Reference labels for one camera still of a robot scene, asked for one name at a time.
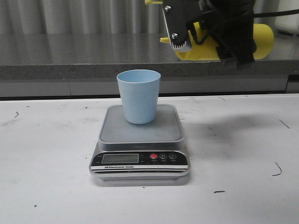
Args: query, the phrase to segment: gray countertop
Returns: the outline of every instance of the gray countertop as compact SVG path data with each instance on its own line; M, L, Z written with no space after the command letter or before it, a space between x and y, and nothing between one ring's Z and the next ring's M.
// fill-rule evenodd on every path
M299 37L276 34L273 51L251 68L219 61L181 61L160 35L0 35L0 80L111 79L129 69L152 69L163 79L299 73Z

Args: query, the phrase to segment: black cable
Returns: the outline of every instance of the black cable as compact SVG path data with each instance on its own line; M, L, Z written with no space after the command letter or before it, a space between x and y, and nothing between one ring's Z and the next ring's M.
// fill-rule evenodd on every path
M218 23L212 29L208 30L207 34L204 35L204 37L200 41L197 40L197 38L196 38L196 40L195 39L194 40L195 40L197 45L202 45L205 42L205 40L211 35L212 32L214 32L218 27L220 27L221 25L223 25L224 23L227 23L227 22L233 22L235 20L244 19L244 18L276 17L276 16L285 16L285 15L294 15L294 14L299 14L299 9L281 11L281 12L257 13L257 14L237 16L237 17L234 17L234 18L224 20L221 23Z

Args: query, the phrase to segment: cup rim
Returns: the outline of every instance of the cup rim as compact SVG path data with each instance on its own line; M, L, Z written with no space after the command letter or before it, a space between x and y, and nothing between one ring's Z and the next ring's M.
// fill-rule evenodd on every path
M154 72L154 73L158 74L158 77L154 78L152 80L149 80L149 81L145 81L145 82L129 82L129 81L125 81L125 80L122 80L122 79L119 78L120 75L123 75L124 73L128 73L128 72L132 72L132 71L151 71L151 72ZM161 78L161 74L157 71L149 70L149 69L133 69L133 70L127 70L127 71L123 71L123 72L119 73L116 76L116 78L117 78L117 80L119 80L121 82L124 82L124 83L150 83L150 82L154 82L156 80L159 80Z

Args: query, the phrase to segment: scale weighing platform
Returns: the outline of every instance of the scale weighing platform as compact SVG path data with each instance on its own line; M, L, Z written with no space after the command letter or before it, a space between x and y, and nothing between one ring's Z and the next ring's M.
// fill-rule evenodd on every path
M176 108L157 105L152 122L136 125L125 119L122 105L109 107L89 169L103 180L177 179L188 174Z

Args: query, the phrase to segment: lcd display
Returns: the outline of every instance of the lcd display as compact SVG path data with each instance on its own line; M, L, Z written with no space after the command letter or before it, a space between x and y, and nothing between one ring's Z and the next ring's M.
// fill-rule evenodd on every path
M139 154L105 154L102 163L138 163Z

